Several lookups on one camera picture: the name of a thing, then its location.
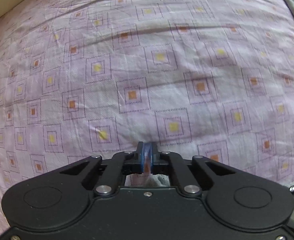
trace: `bed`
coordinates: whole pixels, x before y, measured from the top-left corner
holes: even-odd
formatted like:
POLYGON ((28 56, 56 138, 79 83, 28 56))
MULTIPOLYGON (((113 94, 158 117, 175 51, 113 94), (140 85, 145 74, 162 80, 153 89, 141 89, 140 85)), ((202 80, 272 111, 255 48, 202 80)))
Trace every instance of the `bed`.
POLYGON ((24 0, 0 18, 0 233, 9 187, 138 141, 294 183, 285 2, 24 0))

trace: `metal pin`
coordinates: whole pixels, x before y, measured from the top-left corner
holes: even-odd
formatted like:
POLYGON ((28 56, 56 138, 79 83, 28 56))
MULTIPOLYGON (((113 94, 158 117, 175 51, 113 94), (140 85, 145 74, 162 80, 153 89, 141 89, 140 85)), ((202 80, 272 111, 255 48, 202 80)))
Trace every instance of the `metal pin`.
POLYGON ((278 236, 275 238, 275 240, 286 240, 285 236, 278 236))
POLYGON ((109 187, 107 185, 100 185, 100 186, 96 187, 96 191, 101 194, 107 194, 111 191, 111 187, 109 187))
POLYGON ((146 197, 151 197, 151 196, 152 196, 152 193, 151 193, 151 192, 145 192, 144 195, 145 195, 146 197))
POLYGON ((196 185, 188 185, 188 186, 184 187, 184 190, 188 193, 195 194, 200 191, 200 188, 196 185))

